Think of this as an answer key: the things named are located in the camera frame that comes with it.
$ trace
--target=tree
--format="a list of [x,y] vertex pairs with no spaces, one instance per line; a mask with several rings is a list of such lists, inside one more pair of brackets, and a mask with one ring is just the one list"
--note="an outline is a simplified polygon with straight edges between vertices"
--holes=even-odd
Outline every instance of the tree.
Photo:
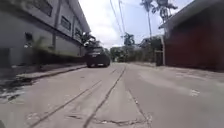
[[124,36],[124,45],[125,46],[132,46],[135,44],[134,35],[125,33]]
[[112,47],[110,49],[110,56],[112,61],[119,61],[124,56],[124,52],[121,47]]
[[151,21],[150,21],[149,12],[150,12],[150,9],[155,8],[155,6],[152,4],[152,1],[153,0],[142,0],[142,2],[140,3],[140,5],[142,5],[144,7],[145,11],[148,14],[148,23],[149,23],[149,34],[150,34],[150,37],[152,36],[152,27],[151,27]]
[[96,41],[96,38],[94,36],[92,36],[89,32],[84,32],[81,33],[80,31],[77,31],[75,33],[81,40],[81,43],[85,46],[86,44],[88,44],[89,42],[94,42]]
[[168,14],[168,9],[177,9],[177,6],[174,6],[172,3],[169,3],[168,0],[154,0],[157,3],[157,7],[152,4],[153,0],[142,0],[142,5],[146,11],[152,10],[152,13],[160,12],[160,17],[163,21],[166,21],[171,17],[171,14]]

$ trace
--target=concrete road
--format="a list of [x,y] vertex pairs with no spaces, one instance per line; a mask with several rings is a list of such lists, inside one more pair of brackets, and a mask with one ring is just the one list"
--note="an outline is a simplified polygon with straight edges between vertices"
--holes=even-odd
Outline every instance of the concrete road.
[[112,64],[37,80],[0,103],[0,128],[223,128],[224,83]]

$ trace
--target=white wall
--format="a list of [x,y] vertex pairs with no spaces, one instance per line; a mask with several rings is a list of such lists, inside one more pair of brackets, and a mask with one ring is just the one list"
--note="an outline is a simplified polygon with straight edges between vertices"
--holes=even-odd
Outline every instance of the white wall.
[[80,57],[79,47],[61,37],[56,37],[56,52],[64,55]]
[[21,64],[23,61],[26,32],[33,34],[35,41],[40,37],[44,37],[44,45],[52,45],[52,34],[49,32],[1,11],[0,19],[0,47],[10,48],[10,61],[12,65]]
[[[68,29],[64,28],[61,25],[61,18],[62,18],[62,16],[64,16],[71,23],[71,30],[70,31]],[[65,33],[66,35],[70,36],[70,37],[72,37],[72,22],[73,22],[73,16],[74,15],[73,15],[72,11],[70,10],[67,2],[63,1],[62,2],[62,5],[61,5],[61,10],[60,10],[60,13],[59,13],[58,29],[60,31],[62,31],[63,33]]]
[[42,20],[43,22],[45,22],[53,27],[59,0],[47,0],[47,1],[53,7],[51,17],[49,17],[48,15],[46,15],[45,13],[43,13],[36,7],[32,6],[31,4],[26,4],[25,2],[23,2],[21,4],[22,5],[21,7],[26,12],[30,13],[31,15],[37,17],[38,19]]

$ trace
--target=wall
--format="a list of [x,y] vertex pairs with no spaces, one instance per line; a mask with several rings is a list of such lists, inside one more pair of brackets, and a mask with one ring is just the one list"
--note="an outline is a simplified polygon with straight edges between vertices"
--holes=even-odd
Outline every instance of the wall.
[[79,47],[72,44],[71,42],[69,42],[61,37],[56,37],[56,44],[57,44],[56,52],[63,54],[63,55],[80,57]]
[[171,31],[165,46],[168,66],[224,69],[224,20],[218,12],[211,7]]
[[7,12],[0,11],[0,47],[10,49],[11,65],[21,64],[23,61],[25,33],[33,34],[34,40],[45,37],[44,45],[52,44],[52,34],[39,29],[29,22],[25,22]]
[[62,5],[61,5],[61,10],[59,12],[59,21],[58,21],[58,29],[60,31],[62,31],[63,33],[65,33],[66,35],[72,37],[72,29],[69,31],[68,29],[64,28],[62,25],[61,25],[61,18],[62,16],[64,16],[67,20],[69,20],[69,22],[71,23],[72,25],[72,22],[73,22],[73,13],[71,11],[71,9],[69,8],[67,2],[64,0],[62,2]]
[[[66,7],[62,7],[61,14],[65,13],[67,15]],[[43,21],[44,17],[41,18],[40,12],[38,15],[39,19]],[[52,26],[53,22],[50,19],[44,20],[44,23],[38,21],[33,16],[28,15],[27,13],[20,11],[18,9],[14,9],[11,5],[10,7],[5,6],[4,4],[0,4],[0,48],[8,48],[10,49],[10,63],[11,65],[20,65],[24,63],[27,59],[24,60],[24,56],[26,54],[24,44],[26,43],[25,40],[25,33],[30,33],[33,35],[34,41],[37,41],[40,37],[44,37],[43,45],[46,47],[52,46],[52,33],[56,31]],[[71,38],[71,33],[56,31],[56,51],[63,54],[63,55],[72,55],[75,57],[80,56],[80,45],[79,42],[73,40]]]
[[16,2],[19,0],[8,0],[8,1],[11,1],[14,5],[21,7],[23,10],[25,10],[29,14],[33,15],[34,17],[42,20],[43,22],[47,23],[48,25],[50,25],[52,27],[54,26],[55,14],[56,14],[57,5],[58,5],[59,0],[47,0],[47,2],[53,7],[51,16],[44,14],[42,11],[40,11],[38,8],[34,7],[33,5],[24,2],[25,0],[22,1],[21,3]]

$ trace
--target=window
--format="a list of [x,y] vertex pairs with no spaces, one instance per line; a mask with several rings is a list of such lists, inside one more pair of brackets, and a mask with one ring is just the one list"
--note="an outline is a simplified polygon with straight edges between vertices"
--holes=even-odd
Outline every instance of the window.
[[33,0],[33,5],[48,16],[51,16],[53,7],[47,0]]
[[61,17],[61,25],[69,31],[71,30],[71,22],[69,22],[69,20],[66,19],[64,16]]

